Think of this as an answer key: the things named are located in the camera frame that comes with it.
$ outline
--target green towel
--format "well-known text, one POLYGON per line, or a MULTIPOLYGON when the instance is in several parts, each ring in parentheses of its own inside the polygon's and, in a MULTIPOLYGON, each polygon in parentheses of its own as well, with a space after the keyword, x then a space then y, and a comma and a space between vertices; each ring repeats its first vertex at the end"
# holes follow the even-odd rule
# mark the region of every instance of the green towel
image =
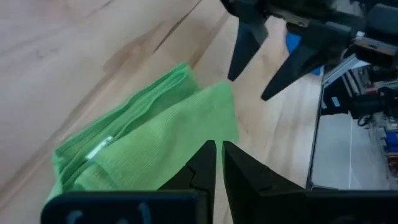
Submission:
POLYGON ((50 197, 74 190, 155 190, 208 139, 235 141, 231 90, 200 90, 183 63, 68 139, 53 154, 50 197))

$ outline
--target green cloth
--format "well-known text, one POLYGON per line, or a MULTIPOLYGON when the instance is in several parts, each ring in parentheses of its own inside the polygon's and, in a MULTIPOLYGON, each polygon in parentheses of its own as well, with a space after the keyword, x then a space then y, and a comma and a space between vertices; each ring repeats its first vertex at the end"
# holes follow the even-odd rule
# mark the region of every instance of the green cloth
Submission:
POLYGON ((229 85, 201 91, 183 63, 54 151, 50 198, 74 190, 156 190, 206 140, 220 147, 237 138, 229 85))

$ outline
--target towel tag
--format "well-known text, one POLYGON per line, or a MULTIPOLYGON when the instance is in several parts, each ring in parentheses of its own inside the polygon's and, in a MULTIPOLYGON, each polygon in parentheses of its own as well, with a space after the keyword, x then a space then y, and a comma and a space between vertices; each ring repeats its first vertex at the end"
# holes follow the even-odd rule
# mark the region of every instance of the towel tag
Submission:
POLYGON ((105 148, 108 143, 113 139, 112 136, 107 137, 101 141, 87 156, 86 159, 92 159, 101 149, 105 148))

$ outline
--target wooden surface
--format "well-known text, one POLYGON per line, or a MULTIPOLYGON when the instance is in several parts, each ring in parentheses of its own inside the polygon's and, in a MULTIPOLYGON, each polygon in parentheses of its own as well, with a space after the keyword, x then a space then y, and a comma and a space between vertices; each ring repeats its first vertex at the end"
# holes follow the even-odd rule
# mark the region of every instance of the wooden surface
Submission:
MULTIPOLYGON (((288 56, 284 22, 231 86, 239 146, 304 186, 320 79, 260 95, 288 56)), ((238 28, 219 0, 0 2, 0 223, 38 223, 54 147, 182 61, 201 86, 226 79, 238 28)), ((218 170, 215 223, 232 223, 218 170)))

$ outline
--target wooden table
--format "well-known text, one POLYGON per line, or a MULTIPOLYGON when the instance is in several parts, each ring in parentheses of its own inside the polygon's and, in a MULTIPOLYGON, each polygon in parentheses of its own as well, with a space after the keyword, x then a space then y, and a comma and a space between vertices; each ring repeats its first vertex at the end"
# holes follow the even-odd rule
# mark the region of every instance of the wooden table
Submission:
MULTIPOLYGON (((239 146, 304 186, 320 78, 260 95, 288 56, 284 21, 231 86, 239 146)), ((54 147, 182 61, 201 86, 226 79, 238 29, 218 0, 0 2, 0 223, 38 223, 54 147)), ((218 170, 215 223, 232 223, 218 170)))

